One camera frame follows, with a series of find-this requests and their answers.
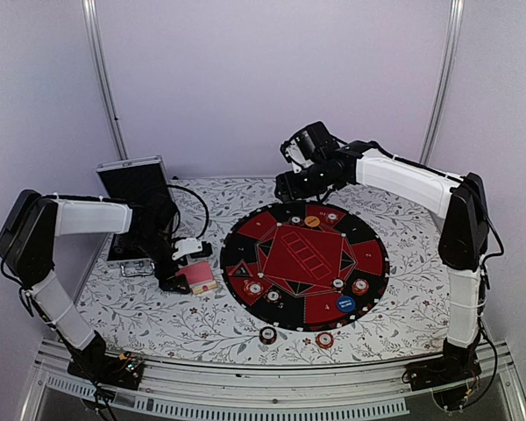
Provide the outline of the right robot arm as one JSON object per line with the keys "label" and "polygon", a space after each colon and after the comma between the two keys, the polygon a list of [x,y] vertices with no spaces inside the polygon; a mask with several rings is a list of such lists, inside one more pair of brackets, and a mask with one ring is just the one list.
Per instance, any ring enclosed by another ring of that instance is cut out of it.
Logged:
{"label": "right robot arm", "polygon": [[488,237],[497,231],[488,215],[482,179],[453,175],[391,154],[374,141],[351,143],[294,136],[280,151],[292,170],[277,175],[283,202],[362,185],[416,203],[442,220],[438,254],[450,283],[450,320],[440,357],[408,364],[402,381],[412,390],[480,380],[476,348],[488,338],[482,321],[488,286]]}

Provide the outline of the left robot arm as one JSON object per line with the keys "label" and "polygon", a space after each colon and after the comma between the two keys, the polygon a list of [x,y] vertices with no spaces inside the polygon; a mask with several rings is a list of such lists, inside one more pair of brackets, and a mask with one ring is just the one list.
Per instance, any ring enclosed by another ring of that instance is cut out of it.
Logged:
{"label": "left robot arm", "polygon": [[101,196],[44,195],[22,190],[0,230],[0,271],[19,286],[29,314],[37,314],[71,355],[68,373],[103,385],[136,390],[143,375],[137,354],[112,356],[103,336],[76,309],[92,249],[100,237],[118,235],[153,265],[161,290],[188,294],[180,268],[188,257],[207,257],[212,247],[202,234],[175,237],[178,212],[153,192],[133,202]]}

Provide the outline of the red playing card deck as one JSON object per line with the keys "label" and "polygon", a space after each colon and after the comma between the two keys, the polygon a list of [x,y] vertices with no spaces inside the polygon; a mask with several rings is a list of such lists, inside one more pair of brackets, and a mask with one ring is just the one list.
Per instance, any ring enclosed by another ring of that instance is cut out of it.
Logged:
{"label": "red playing card deck", "polygon": [[186,275],[188,284],[191,288],[192,284],[198,282],[215,281],[210,264],[207,261],[200,261],[194,264],[187,265],[177,272],[178,275]]}

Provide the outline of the orange poker chip stack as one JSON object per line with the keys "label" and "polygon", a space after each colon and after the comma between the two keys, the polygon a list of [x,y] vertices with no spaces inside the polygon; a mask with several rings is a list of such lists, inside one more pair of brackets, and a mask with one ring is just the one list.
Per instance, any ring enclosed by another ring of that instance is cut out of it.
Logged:
{"label": "orange poker chip stack", "polygon": [[315,337],[316,345],[322,349],[328,349],[333,346],[334,338],[328,332],[320,332]]}

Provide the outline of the blue small blind button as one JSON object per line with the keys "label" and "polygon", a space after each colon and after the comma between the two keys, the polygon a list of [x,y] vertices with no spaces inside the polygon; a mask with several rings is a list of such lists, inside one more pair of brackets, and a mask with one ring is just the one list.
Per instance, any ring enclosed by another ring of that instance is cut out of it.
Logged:
{"label": "blue small blind button", "polygon": [[356,308],[356,302],[350,296],[341,296],[337,300],[337,308],[343,313],[351,313]]}

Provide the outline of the dark poker chip stack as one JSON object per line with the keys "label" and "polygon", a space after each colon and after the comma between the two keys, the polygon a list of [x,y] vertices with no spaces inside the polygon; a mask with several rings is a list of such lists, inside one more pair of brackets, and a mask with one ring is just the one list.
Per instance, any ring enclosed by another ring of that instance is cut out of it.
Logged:
{"label": "dark poker chip stack", "polygon": [[273,327],[264,327],[259,331],[259,340],[264,345],[271,345],[277,339],[277,332]]}

